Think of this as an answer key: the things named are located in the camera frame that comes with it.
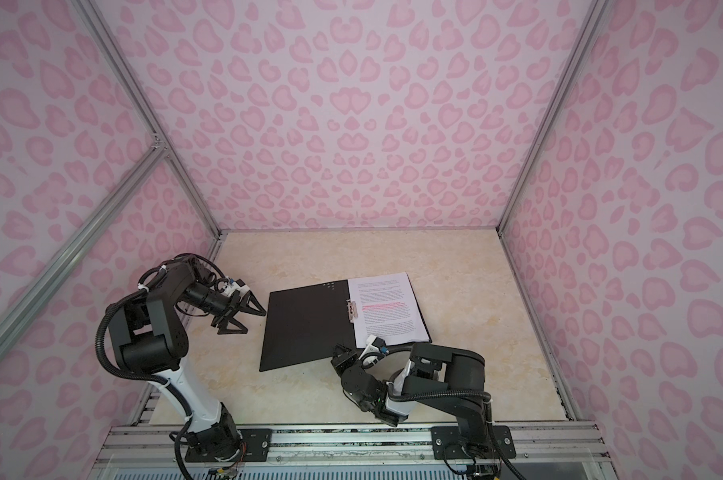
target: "black folder cover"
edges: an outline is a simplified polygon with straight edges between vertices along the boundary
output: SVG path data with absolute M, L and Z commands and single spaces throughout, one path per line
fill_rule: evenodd
M 348 299 L 347 280 L 271 292 L 260 371 L 329 358 L 337 343 L 356 347 Z

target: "white paper sheet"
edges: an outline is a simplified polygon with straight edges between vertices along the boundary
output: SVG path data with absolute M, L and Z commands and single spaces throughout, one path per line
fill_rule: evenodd
M 364 348 L 369 335 L 379 336 L 387 345 L 429 340 L 406 273 L 351 278 L 348 292 L 358 313 L 356 348 Z

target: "black clipboard folder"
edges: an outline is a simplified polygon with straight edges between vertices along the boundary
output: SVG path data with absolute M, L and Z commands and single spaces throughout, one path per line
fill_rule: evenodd
M 271 292 L 260 371 L 330 358 L 337 343 L 355 347 L 349 300 L 347 280 Z M 419 303 L 417 309 L 423 317 Z

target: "black mounting plate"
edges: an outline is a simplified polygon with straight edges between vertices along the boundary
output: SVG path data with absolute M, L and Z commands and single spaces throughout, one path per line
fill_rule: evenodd
M 513 446 L 513 438 L 510 436 L 510 428 L 504 425 L 492 426 L 495 432 L 497 442 L 500 444 L 501 450 L 508 458 L 516 457 L 516 449 Z M 433 446 L 433 457 L 436 460 L 457 460 L 461 458 L 469 458 L 459 445 L 457 439 L 459 434 L 457 427 L 433 427 L 431 428 L 431 445 Z M 498 458 L 495 449 L 492 448 L 489 437 L 484 443 L 490 449 L 488 458 Z
M 270 449 L 270 428 L 240 428 L 238 431 L 247 446 L 244 462 L 265 462 Z M 185 463 L 219 462 L 214 458 L 199 455 L 193 448 L 189 447 L 185 453 Z

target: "pink patterned wall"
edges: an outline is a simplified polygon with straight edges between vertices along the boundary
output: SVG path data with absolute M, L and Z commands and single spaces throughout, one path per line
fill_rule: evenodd
M 723 478 L 723 1 L 617 2 L 510 230 L 625 480 Z
M 0 480 L 87 474 L 143 384 L 115 379 L 92 347 L 106 306 L 139 276 L 211 238 L 171 170 L 160 164 L 0 364 Z
M 0 1 L 0 315 L 147 142 L 68 2 Z
M 493 226 L 589 0 L 103 0 L 224 228 Z

